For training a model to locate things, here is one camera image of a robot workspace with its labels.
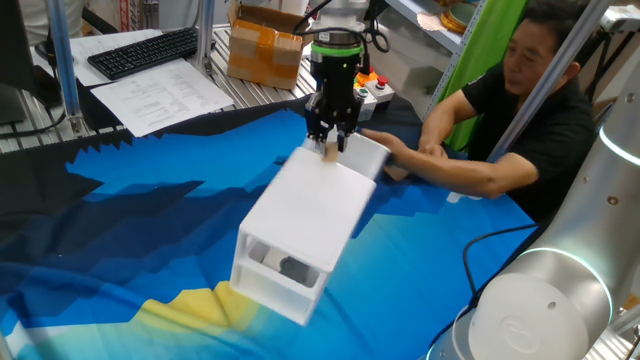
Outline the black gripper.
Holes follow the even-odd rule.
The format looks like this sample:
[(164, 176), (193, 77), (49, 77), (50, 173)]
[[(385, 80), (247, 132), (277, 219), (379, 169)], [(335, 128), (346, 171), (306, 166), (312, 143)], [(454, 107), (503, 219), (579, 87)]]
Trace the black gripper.
[(344, 152), (348, 138), (355, 132), (363, 100), (356, 97), (354, 80), (360, 56), (315, 54), (311, 74), (316, 91), (305, 104), (307, 138), (318, 152), (326, 151), (327, 127), (321, 121), (337, 121), (338, 151)]

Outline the person's left hand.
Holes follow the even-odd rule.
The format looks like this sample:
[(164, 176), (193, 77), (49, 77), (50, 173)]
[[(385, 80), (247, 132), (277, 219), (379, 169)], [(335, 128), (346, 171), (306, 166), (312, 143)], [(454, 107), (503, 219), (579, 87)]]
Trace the person's left hand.
[(403, 167), (406, 156), (411, 154), (406, 144), (390, 133), (362, 129), (360, 134), (386, 147), (391, 153), (391, 164), (394, 166)]

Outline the person's right hand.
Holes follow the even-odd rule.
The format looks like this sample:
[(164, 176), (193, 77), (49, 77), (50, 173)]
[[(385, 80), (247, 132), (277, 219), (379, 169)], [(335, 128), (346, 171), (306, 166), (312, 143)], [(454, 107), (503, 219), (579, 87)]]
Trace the person's right hand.
[(438, 143), (421, 142), (419, 144), (418, 151), (422, 154), (433, 156), (436, 158), (442, 158), (442, 159), (448, 158), (448, 154), (445, 148)]

